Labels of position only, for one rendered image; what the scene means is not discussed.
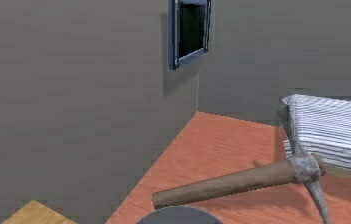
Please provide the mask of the blue framed window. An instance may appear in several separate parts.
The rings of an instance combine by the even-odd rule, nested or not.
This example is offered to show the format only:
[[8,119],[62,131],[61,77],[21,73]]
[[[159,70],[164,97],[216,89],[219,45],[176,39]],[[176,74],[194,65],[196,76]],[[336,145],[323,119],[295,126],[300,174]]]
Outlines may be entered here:
[[209,51],[211,0],[168,0],[167,20],[170,70]]

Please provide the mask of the dark grey round object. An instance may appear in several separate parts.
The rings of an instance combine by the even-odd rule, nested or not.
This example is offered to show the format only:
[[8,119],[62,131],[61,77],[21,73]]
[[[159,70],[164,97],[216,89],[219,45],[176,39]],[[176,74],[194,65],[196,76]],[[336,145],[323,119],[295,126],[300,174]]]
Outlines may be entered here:
[[195,207],[170,206],[147,214],[136,224],[223,224],[223,222]]

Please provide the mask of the white striped bed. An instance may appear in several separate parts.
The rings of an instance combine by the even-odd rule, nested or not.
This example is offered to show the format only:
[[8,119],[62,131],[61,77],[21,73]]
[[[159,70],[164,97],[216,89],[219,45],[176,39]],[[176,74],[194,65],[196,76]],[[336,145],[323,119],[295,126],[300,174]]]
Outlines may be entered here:
[[351,174],[351,101],[293,94],[282,99],[292,133],[307,152]]

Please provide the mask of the wooden handled grey pickaxe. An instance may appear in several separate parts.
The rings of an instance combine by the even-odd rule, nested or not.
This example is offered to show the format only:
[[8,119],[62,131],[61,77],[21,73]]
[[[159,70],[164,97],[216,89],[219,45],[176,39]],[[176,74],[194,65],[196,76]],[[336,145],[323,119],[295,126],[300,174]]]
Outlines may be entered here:
[[155,209],[205,201],[284,184],[303,184],[318,210],[323,224],[331,224],[319,179],[327,165],[302,146],[295,130],[294,113],[289,105],[278,110],[292,155],[267,165],[158,191],[152,194]]

